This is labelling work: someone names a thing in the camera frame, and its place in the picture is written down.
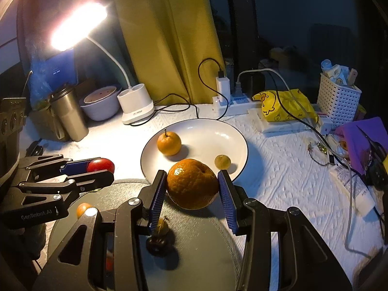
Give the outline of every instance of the orange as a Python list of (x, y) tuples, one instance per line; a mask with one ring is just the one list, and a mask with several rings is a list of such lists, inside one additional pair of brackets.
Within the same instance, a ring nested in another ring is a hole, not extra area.
[(84, 214), (84, 212), (91, 208), (92, 206), (88, 203), (81, 203), (78, 207), (77, 207), (77, 219), (79, 219), (81, 217), (81, 215)]
[(164, 155), (175, 155), (180, 151), (182, 142), (179, 136), (172, 131), (164, 130), (156, 142), (158, 149)]
[(181, 160), (168, 171), (168, 195), (184, 209), (206, 207), (213, 201), (218, 188), (216, 175), (207, 165), (197, 160)]

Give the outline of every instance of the white plate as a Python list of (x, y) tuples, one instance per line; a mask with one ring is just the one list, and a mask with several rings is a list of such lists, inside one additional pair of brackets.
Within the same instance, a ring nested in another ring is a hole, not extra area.
[(230, 157), (232, 165), (228, 169), (231, 180), (235, 180), (245, 167), (248, 159), (248, 145), (244, 136), (233, 126), (214, 119), (189, 119), (166, 127), (167, 131), (178, 134), (182, 148), (173, 156), (163, 155), (156, 145), (164, 128), (145, 145), (140, 158), (140, 166), (146, 179), (152, 183), (158, 170), (169, 171), (171, 166), (182, 159), (195, 159), (209, 166), (217, 175), (220, 171), (214, 165), (217, 155)]

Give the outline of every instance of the box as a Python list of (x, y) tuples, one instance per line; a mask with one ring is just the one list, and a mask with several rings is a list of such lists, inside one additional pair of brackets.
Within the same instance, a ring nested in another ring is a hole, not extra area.
[(328, 135), (330, 130), (333, 128), (333, 122), (331, 121), (330, 117), (322, 112), (317, 112), (318, 115), (318, 122), (315, 126), (315, 129), (321, 134), (321, 135)]

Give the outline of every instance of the yellow curtain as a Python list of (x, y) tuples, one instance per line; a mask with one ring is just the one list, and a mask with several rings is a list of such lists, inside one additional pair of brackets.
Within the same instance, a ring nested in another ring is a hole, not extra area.
[[(170, 93), (194, 104), (211, 103), (217, 94), (205, 88), (198, 64), (213, 57), (224, 68), (209, 0), (115, 0), (120, 25), (140, 83), (151, 98)], [(216, 88), (218, 67), (201, 66), (203, 81)], [(182, 102), (169, 97), (161, 104)]]

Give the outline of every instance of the white plastic basket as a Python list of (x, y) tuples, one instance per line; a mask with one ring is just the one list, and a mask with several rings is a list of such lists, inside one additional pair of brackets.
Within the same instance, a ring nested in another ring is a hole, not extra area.
[(330, 117), (333, 128), (353, 121), (360, 96), (361, 90), (358, 87), (335, 84), (321, 73), (317, 104)]

